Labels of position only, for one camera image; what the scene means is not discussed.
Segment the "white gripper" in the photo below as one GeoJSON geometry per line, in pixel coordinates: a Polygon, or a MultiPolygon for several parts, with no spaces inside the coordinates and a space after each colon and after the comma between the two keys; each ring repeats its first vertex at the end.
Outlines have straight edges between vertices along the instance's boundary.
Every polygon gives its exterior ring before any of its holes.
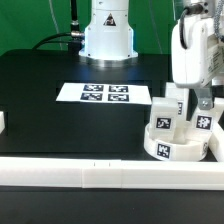
{"type": "Polygon", "coordinates": [[[179,88],[195,89],[200,110],[213,108],[212,89],[206,86],[224,68],[224,45],[214,33],[214,19],[199,15],[184,19],[184,37],[187,48],[180,42],[180,26],[172,31],[172,76],[179,88]]]}

